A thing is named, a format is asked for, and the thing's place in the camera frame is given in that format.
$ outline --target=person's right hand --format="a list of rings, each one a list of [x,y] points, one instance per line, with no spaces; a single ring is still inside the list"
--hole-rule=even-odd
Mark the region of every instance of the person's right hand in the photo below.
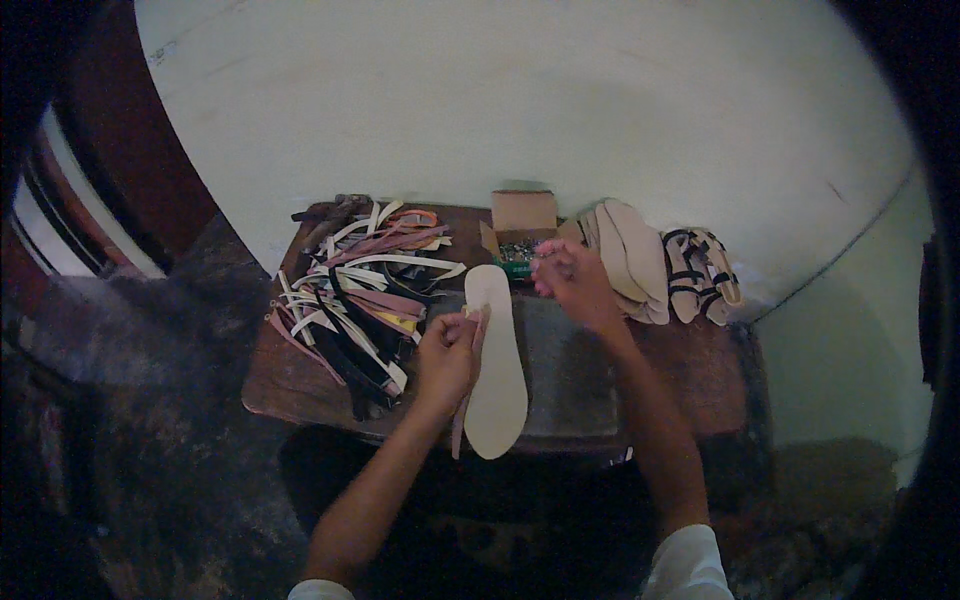
[[[566,316],[602,337],[629,331],[600,255],[562,239],[537,246],[533,280],[541,296],[556,298]]]

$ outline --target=dark pants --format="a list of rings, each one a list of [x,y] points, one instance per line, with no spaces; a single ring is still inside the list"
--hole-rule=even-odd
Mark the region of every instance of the dark pants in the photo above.
[[[319,425],[284,444],[283,481],[307,536],[375,451]],[[636,466],[600,469],[559,456],[485,461],[464,454],[459,462],[440,450],[427,457],[358,597],[595,598],[636,592],[655,543]],[[452,527],[430,527],[449,517],[494,525],[467,540],[462,534],[458,543]],[[543,533],[536,547],[514,545],[508,572],[483,566],[462,550],[482,550],[497,523],[537,524]]]

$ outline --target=person's left hand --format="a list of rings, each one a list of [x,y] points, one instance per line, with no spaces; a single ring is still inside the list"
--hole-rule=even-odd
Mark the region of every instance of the person's left hand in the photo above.
[[[480,311],[469,317],[460,313],[433,320],[420,340],[417,369],[418,411],[449,419],[469,393],[480,374],[480,353],[486,324]]]

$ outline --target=forearm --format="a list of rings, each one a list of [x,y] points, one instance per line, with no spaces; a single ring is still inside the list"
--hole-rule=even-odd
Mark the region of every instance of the forearm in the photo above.
[[[602,339],[624,395],[636,462],[662,518],[662,534],[708,523],[703,464],[689,423],[626,327]]]
[[[445,425],[417,403],[313,531],[304,579],[351,588],[390,532],[423,461]]]

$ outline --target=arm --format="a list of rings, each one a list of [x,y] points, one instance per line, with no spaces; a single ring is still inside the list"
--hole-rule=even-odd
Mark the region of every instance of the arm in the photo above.
[[[693,432],[623,322],[600,256],[562,240],[544,242],[537,291],[600,339],[624,397],[634,456],[660,513],[660,534],[709,524],[707,489]]]
[[[420,341],[417,399],[317,523],[303,579],[352,588],[376,556],[427,453],[476,381],[483,333],[482,325],[455,314],[438,317],[427,329]]]

